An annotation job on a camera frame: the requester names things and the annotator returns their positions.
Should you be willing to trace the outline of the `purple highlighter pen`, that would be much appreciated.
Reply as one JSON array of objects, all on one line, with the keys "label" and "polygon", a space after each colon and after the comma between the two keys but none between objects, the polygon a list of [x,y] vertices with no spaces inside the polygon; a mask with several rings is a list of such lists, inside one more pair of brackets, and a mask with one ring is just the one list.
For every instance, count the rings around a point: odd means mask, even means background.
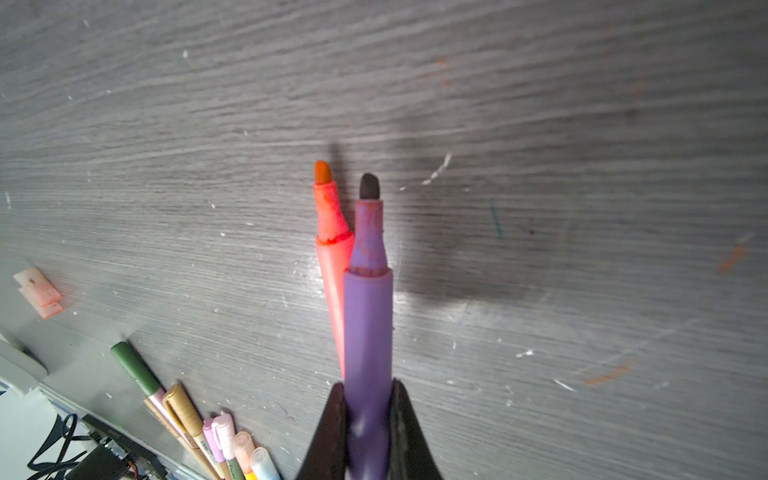
[{"label": "purple highlighter pen", "polygon": [[383,240],[378,178],[361,177],[355,241],[344,272],[347,468],[352,479],[384,479],[389,464],[393,273]]}]

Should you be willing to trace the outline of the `pink highlighter pen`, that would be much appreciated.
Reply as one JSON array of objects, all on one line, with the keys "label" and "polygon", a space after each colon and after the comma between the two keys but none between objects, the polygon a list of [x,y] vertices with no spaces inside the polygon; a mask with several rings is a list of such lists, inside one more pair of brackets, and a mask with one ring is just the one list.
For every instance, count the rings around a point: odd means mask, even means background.
[{"label": "pink highlighter pen", "polygon": [[349,265],[355,235],[342,212],[331,167],[323,160],[315,163],[313,194],[318,219],[316,254],[341,376],[345,377],[343,276]]}]

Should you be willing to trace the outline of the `blue highlighter pen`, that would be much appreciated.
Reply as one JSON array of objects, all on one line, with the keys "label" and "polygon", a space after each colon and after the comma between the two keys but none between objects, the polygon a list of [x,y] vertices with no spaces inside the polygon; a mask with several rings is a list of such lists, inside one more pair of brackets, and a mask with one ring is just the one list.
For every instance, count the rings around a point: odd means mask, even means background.
[{"label": "blue highlighter pen", "polygon": [[258,480],[281,480],[269,452],[264,447],[257,447],[251,454],[250,467]]}]

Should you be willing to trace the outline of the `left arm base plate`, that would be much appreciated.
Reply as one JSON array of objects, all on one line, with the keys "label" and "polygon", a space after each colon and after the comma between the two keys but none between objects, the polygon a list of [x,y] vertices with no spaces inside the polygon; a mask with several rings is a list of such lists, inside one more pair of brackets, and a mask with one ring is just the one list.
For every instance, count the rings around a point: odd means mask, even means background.
[{"label": "left arm base plate", "polygon": [[90,414],[77,417],[76,427],[85,434],[73,434],[73,441],[92,441],[83,456],[67,460],[72,467],[64,479],[172,479],[169,470],[150,450],[97,420]]}]

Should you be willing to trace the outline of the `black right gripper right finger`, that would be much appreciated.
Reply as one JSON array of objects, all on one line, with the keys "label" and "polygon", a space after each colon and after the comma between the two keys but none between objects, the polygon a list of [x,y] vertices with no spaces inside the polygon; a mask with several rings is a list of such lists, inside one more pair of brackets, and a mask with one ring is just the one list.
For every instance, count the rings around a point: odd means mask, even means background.
[{"label": "black right gripper right finger", "polygon": [[389,430],[390,479],[443,479],[422,432],[408,391],[399,379],[392,382]]}]

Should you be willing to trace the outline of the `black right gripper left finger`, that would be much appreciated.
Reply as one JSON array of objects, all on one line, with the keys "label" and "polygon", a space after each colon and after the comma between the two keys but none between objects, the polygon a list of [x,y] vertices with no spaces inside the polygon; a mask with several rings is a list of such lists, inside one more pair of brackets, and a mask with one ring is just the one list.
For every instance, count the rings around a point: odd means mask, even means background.
[{"label": "black right gripper left finger", "polygon": [[296,480],[344,480],[347,470],[348,407],[343,383],[331,387]]}]

